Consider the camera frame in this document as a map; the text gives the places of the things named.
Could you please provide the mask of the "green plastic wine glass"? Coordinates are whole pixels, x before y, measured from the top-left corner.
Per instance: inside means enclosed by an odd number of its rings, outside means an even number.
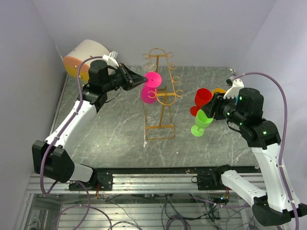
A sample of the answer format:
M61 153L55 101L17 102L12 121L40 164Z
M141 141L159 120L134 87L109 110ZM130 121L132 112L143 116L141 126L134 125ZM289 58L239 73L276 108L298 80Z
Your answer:
M205 129L211 124L213 118L208 118L207 115L200 109L195 116L195 125L191 127L191 133L195 137L201 137Z

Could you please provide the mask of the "red plastic wine glass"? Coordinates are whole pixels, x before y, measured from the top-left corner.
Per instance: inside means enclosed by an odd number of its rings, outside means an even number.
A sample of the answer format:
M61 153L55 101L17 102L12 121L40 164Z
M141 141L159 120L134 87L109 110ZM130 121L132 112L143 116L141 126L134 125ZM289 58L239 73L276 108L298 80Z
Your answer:
M212 92L206 88L198 89L195 95L195 106L190 108L190 113L193 116L197 115L197 112L202 106L206 105L212 98Z

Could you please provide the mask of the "pink plastic wine glass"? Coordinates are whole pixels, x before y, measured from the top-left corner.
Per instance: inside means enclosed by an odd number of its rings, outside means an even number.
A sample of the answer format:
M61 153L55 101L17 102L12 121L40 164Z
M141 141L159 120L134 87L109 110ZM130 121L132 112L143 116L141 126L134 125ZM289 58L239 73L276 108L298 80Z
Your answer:
M156 99L156 90L162 83L162 77L156 72L148 72L145 74L147 82L144 84L141 91L141 100L144 103L152 104Z

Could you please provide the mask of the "orange plastic wine glass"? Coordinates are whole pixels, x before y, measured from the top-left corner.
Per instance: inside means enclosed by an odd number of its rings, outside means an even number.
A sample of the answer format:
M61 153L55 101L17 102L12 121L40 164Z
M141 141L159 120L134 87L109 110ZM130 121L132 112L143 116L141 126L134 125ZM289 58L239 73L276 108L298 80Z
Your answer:
M225 94L226 90L221 89L221 88L216 88L212 91L212 96L214 96L215 94Z

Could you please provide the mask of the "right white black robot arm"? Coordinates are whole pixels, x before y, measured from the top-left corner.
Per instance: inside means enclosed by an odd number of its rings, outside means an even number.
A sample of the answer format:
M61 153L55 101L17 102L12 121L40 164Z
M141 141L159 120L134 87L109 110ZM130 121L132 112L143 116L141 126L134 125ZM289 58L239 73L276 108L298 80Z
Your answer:
M291 186L278 162L282 141L277 126L262 118L263 101L258 90L243 88L238 92L238 100L225 99L224 94L215 93L201 111L208 118L225 119L239 127L237 132L252 149L266 189L257 188L229 165L215 169L212 186L218 190L225 186L230 188L248 203L261 225L277 226L305 216L307 206L299 201L294 191L287 193Z

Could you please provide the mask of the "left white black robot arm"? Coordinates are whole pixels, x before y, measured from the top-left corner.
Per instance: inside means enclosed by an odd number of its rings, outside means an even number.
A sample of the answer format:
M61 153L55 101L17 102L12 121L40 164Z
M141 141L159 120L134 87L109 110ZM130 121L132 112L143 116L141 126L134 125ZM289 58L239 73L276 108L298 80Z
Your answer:
M145 83L147 78L122 63L113 67L102 59L91 62L88 74L88 83L79 92L70 113L50 136L32 145L32 155L35 173L41 177L60 183L78 180L86 190L93 190L98 184L98 178L93 175L94 169L74 163L69 156L73 141L107 102L108 92L120 88L130 91Z

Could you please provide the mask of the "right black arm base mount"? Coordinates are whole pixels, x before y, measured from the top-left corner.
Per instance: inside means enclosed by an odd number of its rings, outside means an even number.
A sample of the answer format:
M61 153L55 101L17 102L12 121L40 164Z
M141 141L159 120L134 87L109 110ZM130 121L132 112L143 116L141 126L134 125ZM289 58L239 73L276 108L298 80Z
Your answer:
M196 176L191 178L192 183L197 185L199 191L204 190L225 190L226 187L222 183L221 176L228 170L235 170L230 165L222 165L219 167L194 167L190 168L190 173Z

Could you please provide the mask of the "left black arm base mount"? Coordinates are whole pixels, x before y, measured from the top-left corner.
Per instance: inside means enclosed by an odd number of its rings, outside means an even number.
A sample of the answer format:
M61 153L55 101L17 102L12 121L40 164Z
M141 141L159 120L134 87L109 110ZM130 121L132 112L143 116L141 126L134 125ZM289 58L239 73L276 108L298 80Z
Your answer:
M111 191L113 186L113 175L107 171L96 171L93 177L93 189L98 191Z

